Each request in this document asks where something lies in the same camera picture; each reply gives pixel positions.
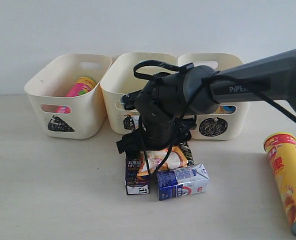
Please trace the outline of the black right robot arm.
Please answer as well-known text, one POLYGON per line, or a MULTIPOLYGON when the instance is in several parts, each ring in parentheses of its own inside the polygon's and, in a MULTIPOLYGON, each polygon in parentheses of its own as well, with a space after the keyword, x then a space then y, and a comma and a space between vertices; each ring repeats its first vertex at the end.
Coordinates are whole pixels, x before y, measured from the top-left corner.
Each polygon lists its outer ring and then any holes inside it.
POLYGON ((133 75, 146 85, 120 101, 139 112, 140 126, 116 143, 119 153, 189 141, 197 116, 223 103, 264 101, 296 123, 296 49, 226 70, 145 60, 133 75))

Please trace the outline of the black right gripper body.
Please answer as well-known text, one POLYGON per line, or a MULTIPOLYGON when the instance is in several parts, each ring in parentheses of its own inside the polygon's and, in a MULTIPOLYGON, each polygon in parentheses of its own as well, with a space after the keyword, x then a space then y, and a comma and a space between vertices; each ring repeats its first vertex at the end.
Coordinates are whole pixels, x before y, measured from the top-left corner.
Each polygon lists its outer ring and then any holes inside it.
POLYGON ((126 111, 139 112, 138 129, 116 142, 118 152, 162 150, 192 138, 190 130, 197 127, 197 116, 181 117, 187 106, 178 91, 138 90, 125 94, 121 103, 126 111))

